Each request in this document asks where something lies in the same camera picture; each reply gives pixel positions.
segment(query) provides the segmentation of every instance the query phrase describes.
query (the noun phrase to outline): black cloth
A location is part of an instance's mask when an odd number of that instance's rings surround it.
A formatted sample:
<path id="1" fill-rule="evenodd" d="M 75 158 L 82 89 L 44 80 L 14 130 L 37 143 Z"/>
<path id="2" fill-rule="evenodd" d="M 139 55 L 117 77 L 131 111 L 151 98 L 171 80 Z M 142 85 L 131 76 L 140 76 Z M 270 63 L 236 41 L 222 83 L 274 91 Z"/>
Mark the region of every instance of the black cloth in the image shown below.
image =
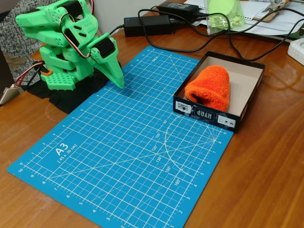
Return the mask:
<path id="1" fill-rule="evenodd" d="M 39 80 L 28 88 L 28 92 L 40 98 L 49 98 L 49 101 L 61 111 L 69 114 L 90 95 L 98 92 L 108 78 L 100 71 L 95 71 L 94 76 L 87 77 L 76 83 L 76 89 L 50 90 L 46 82 Z"/>

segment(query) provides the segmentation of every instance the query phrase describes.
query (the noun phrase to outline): light green object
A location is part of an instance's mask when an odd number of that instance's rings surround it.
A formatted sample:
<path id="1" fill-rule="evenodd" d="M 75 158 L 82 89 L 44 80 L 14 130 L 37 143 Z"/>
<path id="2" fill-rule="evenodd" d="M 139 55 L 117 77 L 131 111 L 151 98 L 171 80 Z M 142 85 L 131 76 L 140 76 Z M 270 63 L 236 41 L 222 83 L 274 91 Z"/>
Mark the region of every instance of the light green object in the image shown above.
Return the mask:
<path id="1" fill-rule="evenodd" d="M 79 8 L 83 18 L 76 20 Z M 83 55 L 91 53 L 89 58 L 82 58 L 61 33 L 59 20 L 66 13 L 73 15 L 73 19 L 64 16 L 62 30 L 66 35 L 69 33 L 67 36 Z M 16 22 L 26 37 L 46 44 L 40 48 L 40 53 L 51 74 L 41 75 L 41 79 L 49 89 L 74 90 L 77 82 L 93 75 L 94 68 L 119 88 L 124 88 L 124 75 L 117 61 L 117 43 L 109 33 L 96 36 L 98 22 L 85 0 L 60 0 L 49 6 L 37 7 L 18 15 Z"/>
<path id="2" fill-rule="evenodd" d="M 239 0 L 205 0 L 207 11 L 211 13 L 223 13 L 230 22 L 230 28 L 242 26 L 246 23 Z M 213 15 L 208 18 L 210 33 L 217 33 L 228 29 L 228 23 L 222 15 Z"/>

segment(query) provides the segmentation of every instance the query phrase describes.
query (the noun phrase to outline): cardboard box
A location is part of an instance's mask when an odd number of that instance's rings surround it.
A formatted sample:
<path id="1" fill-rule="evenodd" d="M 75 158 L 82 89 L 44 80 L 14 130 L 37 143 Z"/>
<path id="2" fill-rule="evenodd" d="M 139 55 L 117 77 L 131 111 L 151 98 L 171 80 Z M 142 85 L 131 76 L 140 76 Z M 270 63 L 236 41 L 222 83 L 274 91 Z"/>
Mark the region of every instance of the cardboard box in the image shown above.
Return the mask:
<path id="1" fill-rule="evenodd" d="M 224 67 L 230 77 L 230 105 L 226 112 L 185 98 L 185 86 L 208 66 Z M 265 65 L 214 52 L 208 52 L 192 70 L 173 96 L 173 111 L 191 118 L 237 132 L 260 85 Z"/>

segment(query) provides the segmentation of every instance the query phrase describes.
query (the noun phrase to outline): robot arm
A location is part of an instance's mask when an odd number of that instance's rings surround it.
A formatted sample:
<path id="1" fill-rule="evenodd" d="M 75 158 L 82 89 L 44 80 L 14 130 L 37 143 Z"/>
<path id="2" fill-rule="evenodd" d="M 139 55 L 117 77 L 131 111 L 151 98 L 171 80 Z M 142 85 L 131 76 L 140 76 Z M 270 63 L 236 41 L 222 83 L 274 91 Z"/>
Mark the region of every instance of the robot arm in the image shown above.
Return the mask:
<path id="1" fill-rule="evenodd" d="M 26 37 L 47 44 L 40 53 L 50 73 L 41 78 L 49 89 L 73 90 L 75 83 L 93 75 L 94 68 L 124 87 L 116 41 L 108 33 L 96 36 L 98 22 L 85 0 L 60 0 L 38 7 L 18 15 L 16 22 Z"/>

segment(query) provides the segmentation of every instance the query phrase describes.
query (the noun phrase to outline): wooden table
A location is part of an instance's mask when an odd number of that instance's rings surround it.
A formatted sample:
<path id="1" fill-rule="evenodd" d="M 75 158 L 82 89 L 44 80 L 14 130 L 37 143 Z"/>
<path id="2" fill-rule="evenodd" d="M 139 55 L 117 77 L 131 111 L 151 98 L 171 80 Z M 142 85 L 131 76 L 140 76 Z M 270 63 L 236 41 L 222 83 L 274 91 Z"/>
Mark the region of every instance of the wooden table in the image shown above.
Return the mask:
<path id="1" fill-rule="evenodd" d="M 144 37 L 125 38 L 123 31 L 114 37 L 123 66 L 148 45 Z M 208 38 L 183 28 L 151 40 L 168 48 L 194 49 Z M 242 36 L 233 40 L 247 58 L 277 42 Z M 304 66 L 287 49 L 282 45 L 258 61 L 266 64 L 264 81 L 186 228 L 304 227 Z M 199 59 L 208 50 L 236 56 L 227 36 L 186 55 Z M 0 108 L 0 227 L 98 227 L 6 172 L 65 116 L 48 99 L 27 92 Z"/>

